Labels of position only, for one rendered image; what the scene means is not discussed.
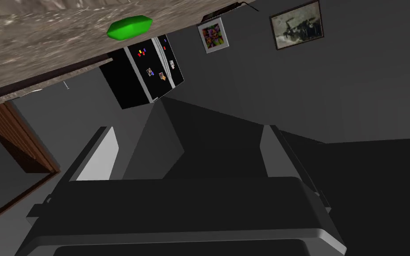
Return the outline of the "black fridge with magnets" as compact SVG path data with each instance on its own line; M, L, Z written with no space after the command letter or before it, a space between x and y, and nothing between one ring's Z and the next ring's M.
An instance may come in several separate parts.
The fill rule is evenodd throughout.
M167 35L108 53L100 66L122 109L150 104L184 82Z

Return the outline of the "colourful picture in pale frame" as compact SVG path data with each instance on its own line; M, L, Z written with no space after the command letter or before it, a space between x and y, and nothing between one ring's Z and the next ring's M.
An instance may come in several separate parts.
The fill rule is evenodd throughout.
M221 17L197 25L206 53L215 52L229 46L229 41Z

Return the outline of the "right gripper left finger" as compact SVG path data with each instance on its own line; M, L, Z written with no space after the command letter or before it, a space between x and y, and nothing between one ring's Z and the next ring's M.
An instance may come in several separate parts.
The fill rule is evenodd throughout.
M100 127L61 181L109 180L118 150L114 128Z

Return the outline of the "dark picture in brown frame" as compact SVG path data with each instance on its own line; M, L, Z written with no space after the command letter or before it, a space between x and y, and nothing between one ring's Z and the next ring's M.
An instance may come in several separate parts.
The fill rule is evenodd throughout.
M277 51L324 37L320 0L269 17Z

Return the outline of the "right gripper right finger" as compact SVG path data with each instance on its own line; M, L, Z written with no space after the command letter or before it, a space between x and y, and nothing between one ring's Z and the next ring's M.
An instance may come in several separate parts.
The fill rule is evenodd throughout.
M264 125L260 151L268 177L296 177L320 195L312 177L308 174L286 136L275 125Z

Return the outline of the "green rounded object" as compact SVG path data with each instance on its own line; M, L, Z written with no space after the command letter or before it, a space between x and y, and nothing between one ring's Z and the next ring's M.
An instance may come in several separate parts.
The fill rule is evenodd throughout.
M153 20L143 15L127 17L113 22L107 30L111 39L123 41L146 33Z

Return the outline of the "brown wooden door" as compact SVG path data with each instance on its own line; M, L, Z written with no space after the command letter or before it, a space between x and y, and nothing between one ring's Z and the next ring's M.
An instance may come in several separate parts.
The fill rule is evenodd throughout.
M0 143L26 173L56 173L59 167L11 102L0 104Z

